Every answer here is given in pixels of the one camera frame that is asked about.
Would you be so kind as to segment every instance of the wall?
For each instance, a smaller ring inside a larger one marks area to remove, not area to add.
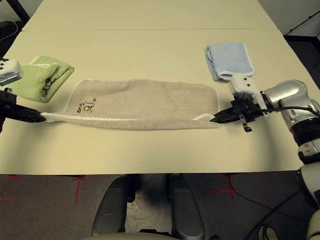
[[[316,37],[320,33],[320,12],[290,32],[292,36]]]
[[[320,10],[320,0],[258,0],[282,34]]]
[[[19,0],[25,11],[31,17],[43,0]],[[6,0],[0,1],[0,20],[19,21],[20,18],[17,16],[15,11],[7,3]]]

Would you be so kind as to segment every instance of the embroidered logo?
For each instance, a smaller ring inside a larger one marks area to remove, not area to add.
[[[79,108],[76,111],[77,113],[81,113],[81,112],[87,112],[87,113],[92,113],[95,110],[93,109],[95,107],[95,101],[97,101],[97,99],[95,97],[91,98],[89,97],[86,101],[82,102],[79,104]]]

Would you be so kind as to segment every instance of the light blue towel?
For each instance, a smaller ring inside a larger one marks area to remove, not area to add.
[[[214,80],[230,81],[233,74],[251,77],[255,74],[247,48],[242,42],[210,44],[205,58]]]

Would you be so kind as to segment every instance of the table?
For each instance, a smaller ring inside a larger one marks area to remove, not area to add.
[[[317,86],[277,29],[23,31],[5,57],[27,64],[37,55],[48,55],[74,66],[49,103],[18,98],[18,104],[40,112],[63,111],[84,78],[202,83],[216,88],[221,107],[228,108],[228,84],[212,79],[204,49],[208,43],[235,40],[247,46],[258,88],[298,79],[306,83],[310,97],[320,100]],[[0,172],[235,173],[296,170],[302,165],[281,114],[250,126],[251,133],[239,122],[213,129],[121,130],[7,119],[0,135]]]
[[[24,31],[275,29],[257,0],[44,0]]]

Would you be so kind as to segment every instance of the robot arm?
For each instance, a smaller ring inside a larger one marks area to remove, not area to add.
[[[252,79],[239,75],[231,79],[230,86],[234,96],[232,107],[218,112],[211,121],[241,121],[244,130],[251,132],[249,122],[281,111],[298,144],[298,156],[305,164],[297,172],[299,186],[307,200],[320,209],[320,106],[309,98],[307,86],[298,80],[288,80],[258,91]],[[320,210],[312,216],[307,233],[307,240],[316,239],[320,239]]]
[[[0,58],[0,86],[21,79],[20,64],[16,60]],[[5,119],[14,119],[28,123],[43,122],[46,119],[35,109],[17,104],[17,95],[10,88],[0,90],[0,133]]]

